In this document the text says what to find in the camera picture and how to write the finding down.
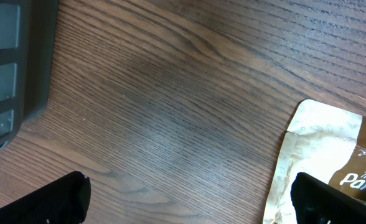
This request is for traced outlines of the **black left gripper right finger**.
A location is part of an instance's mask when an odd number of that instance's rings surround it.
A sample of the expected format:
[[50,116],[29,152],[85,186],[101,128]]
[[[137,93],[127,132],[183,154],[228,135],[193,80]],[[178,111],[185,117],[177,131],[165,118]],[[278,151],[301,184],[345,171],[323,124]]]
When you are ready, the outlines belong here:
[[300,172],[291,186],[298,224],[366,224],[366,205]]

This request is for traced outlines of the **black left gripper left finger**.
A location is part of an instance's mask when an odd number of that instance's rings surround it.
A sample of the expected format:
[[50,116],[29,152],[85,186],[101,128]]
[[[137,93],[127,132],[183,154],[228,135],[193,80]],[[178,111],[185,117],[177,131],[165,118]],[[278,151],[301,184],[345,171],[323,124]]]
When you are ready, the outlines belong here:
[[90,179],[74,171],[0,208],[0,224],[81,224],[90,198]]

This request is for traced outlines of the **brown snack packet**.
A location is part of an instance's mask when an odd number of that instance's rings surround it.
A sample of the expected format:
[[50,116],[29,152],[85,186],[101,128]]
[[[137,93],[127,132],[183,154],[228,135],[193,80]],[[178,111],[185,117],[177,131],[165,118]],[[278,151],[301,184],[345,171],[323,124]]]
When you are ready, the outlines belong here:
[[290,191],[300,172],[366,202],[366,117],[314,100],[299,104],[279,151],[263,223],[296,223]]

